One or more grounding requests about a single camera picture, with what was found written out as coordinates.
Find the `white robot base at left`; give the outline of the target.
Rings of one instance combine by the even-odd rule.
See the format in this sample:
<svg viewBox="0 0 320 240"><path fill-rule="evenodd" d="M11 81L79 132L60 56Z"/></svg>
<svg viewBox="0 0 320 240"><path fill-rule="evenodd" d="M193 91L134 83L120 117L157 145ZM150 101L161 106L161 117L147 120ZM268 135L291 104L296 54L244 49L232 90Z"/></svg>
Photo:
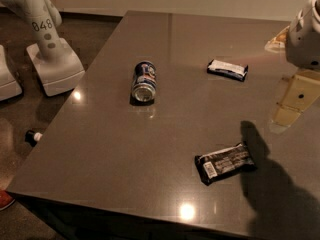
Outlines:
<svg viewBox="0 0 320 240"><path fill-rule="evenodd" d="M19 74L5 48L0 45L0 101L22 93Z"/></svg>

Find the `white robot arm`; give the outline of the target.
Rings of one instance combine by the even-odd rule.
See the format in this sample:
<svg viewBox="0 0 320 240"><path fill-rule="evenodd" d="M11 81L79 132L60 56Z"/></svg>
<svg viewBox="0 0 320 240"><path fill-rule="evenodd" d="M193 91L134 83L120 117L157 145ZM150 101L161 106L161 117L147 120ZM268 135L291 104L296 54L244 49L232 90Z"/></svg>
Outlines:
<svg viewBox="0 0 320 240"><path fill-rule="evenodd" d="M291 22L285 50L293 65L320 69L320 0L308 0Z"/></svg>

